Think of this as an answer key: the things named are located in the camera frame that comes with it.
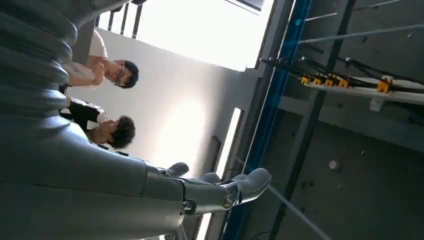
humanoid robot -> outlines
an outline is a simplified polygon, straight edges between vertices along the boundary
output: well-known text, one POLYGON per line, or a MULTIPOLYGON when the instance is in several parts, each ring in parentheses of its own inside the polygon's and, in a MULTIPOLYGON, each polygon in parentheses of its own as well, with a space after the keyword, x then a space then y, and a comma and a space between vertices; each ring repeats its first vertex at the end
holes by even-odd
POLYGON ((185 215, 226 211, 268 187, 265 169, 184 179, 88 141, 59 116, 77 29, 126 0, 0 1, 0 235, 13 240, 134 240, 185 215))

gray wall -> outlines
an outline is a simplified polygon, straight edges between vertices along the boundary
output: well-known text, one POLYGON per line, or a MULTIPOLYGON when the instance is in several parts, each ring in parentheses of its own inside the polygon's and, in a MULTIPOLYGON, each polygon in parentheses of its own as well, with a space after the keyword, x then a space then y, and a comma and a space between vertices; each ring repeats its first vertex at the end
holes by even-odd
MULTIPOLYGON (((300 116, 283 111, 277 117, 263 163, 277 189, 300 120, 300 116)), ((335 240, 421 240, 423 157, 416 151, 319 123, 292 202, 335 240), (340 171, 329 168, 331 160, 340 163, 340 171), (302 189, 308 181, 313 186, 302 189)), ((279 205, 269 192, 254 202, 242 239, 270 231, 279 205)), ((290 210, 287 213, 277 239, 320 239, 290 210)))
MULTIPOLYGON (((309 16, 333 13, 338 2, 312 1, 309 16)), ((357 0, 356 6, 379 2, 384 1, 357 0)), ((423 7, 423 1, 408 0, 377 10, 356 12, 348 32, 422 23, 423 7)), ((303 39, 328 36, 332 21, 330 17, 307 23, 303 39)), ((423 73, 422 33, 401 32, 371 36, 365 42, 362 40, 345 41, 340 56, 352 56, 373 67, 412 78, 419 79, 423 73)), ((323 49, 325 43, 313 46, 323 49)), ((299 54, 317 61, 321 58, 321 54, 304 46, 299 49, 299 54)), ((358 71, 341 64, 337 65, 336 70, 362 76, 358 71)), ((285 86, 284 95, 307 100, 309 89, 291 79, 285 86)), ((339 119, 378 114, 405 125, 410 120, 411 112, 403 109, 386 108, 380 113, 371 113, 369 102, 370 99, 363 97, 327 94, 324 105, 342 108, 345 115, 335 116, 339 119)), ((280 110, 266 149, 262 166, 271 172, 273 185, 280 190, 284 185, 282 179, 286 172, 285 164, 300 120, 300 116, 288 112, 283 114, 280 110)), ((373 127, 366 121, 362 122, 362 132, 373 127)), ((292 201, 298 208, 304 208, 305 214, 335 240, 423 239, 424 230, 421 227, 424 224, 424 207, 420 201, 424 197, 421 191, 424 180, 423 157, 422 153, 406 147, 319 123, 292 201), (330 160, 341 162, 340 172, 329 169, 330 160), (313 187, 302 190, 300 186, 304 181, 312 181, 313 187)), ((251 240, 255 234, 270 231, 279 205, 280 201, 270 192, 256 200, 247 213, 248 223, 243 228, 241 239, 251 240)), ((261 235, 257 239, 268 239, 268 235, 261 235)), ((319 237, 288 211, 276 239, 318 240, 319 237)))

fluorescent light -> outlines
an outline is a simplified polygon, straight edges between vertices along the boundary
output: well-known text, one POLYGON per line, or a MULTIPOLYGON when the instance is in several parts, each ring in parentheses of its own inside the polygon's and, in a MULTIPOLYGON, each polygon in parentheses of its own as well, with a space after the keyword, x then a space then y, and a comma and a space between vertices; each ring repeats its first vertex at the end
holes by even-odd
POLYGON ((216 174, 219 178, 222 178, 227 165, 228 156, 230 155, 231 146, 233 145, 234 137, 237 131, 237 124, 239 123, 240 115, 242 110, 235 108, 232 113, 231 122, 229 123, 228 132, 226 133, 224 146, 222 147, 221 156, 219 157, 218 167, 216 168, 216 174))
POLYGON ((204 240, 206 237, 206 231, 209 227, 209 222, 211 221, 212 213, 206 213, 203 215, 203 218, 200 222, 199 232, 197 233, 196 240, 204 240))
MULTIPOLYGON (((216 168, 216 174, 219 178, 222 179, 225 171, 225 167, 228 162, 228 158, 231 151, 231 146, 234 142, 234 137, 237 132, 237 126, 240 120, 240 116, 242 114, 242 110, 240 108, 235 108, 232 113, 231 122, 229 123, 228 132, 226 133, 224 146, 222 147, 221 156, 218 160, 218 167, 216 168)), ((199 231, 197 233, 196 240, 204 240, 206 237, 206 233, 208 231, 209 223, 211 221, 211 213, 207 213, 203 215, 203 218, 200 222, 199 231)))

man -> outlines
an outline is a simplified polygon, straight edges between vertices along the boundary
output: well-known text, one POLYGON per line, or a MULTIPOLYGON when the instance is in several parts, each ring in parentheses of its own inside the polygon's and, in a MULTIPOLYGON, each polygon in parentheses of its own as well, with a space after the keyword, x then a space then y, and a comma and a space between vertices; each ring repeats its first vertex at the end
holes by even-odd
POLYGON ((88 139, 95 144, 109 144, 114 149, 124 149, 136 135, 134 121, 125 115, 118 120, 109 120, 105 111, 99 106, 87 103, 72 97, 66 98, 67 110, 60 112, 60 116, 78 124, 87 135, 88 139), (90 123, 97 126, 90 128, 90 123))
POLYGON ((105 43, 96 30, 91 37, 87 63, 70 62, 62 67, 69 74, 70 87, 96 87, 107 79, 115 86, 129 89, 136 85, 139 78, 139 69, 133 62, 108 59, 105 43))

